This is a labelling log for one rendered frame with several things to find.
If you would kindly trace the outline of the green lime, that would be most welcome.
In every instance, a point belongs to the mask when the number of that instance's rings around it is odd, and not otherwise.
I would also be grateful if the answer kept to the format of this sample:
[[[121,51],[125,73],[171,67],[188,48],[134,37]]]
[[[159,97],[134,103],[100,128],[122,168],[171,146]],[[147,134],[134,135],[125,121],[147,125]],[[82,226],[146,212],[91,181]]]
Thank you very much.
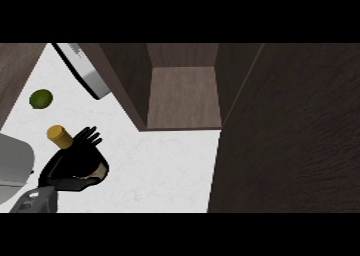
[[[53,94],[48,90],[36,90],[29,97],[29,105],[33,109],[44,109],[53,102]]]

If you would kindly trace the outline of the brown wooden side panel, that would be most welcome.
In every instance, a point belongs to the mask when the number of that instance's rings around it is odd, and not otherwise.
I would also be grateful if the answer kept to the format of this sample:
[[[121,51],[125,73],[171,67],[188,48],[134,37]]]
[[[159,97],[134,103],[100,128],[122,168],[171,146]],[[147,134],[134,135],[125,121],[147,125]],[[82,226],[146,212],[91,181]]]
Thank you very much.
[[[0,130],[44,47],[44,43],[0,43]]]

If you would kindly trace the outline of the open brown wooden cabinet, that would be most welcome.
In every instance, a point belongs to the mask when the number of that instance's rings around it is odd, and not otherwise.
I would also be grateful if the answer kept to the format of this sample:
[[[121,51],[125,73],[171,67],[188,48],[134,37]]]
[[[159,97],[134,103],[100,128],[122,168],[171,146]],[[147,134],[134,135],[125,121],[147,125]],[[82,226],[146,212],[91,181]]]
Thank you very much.
[[[259,43],[84,43],[81,49],[140,131],[222,128]]]

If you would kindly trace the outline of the dark brown cabinet door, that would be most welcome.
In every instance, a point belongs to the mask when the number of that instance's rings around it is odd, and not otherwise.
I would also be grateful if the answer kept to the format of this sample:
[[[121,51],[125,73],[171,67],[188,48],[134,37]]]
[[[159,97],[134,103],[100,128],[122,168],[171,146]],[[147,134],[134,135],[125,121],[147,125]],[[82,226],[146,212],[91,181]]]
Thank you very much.
[[[208,210],[360,212],[360,43],[261,47],[219,133]]]

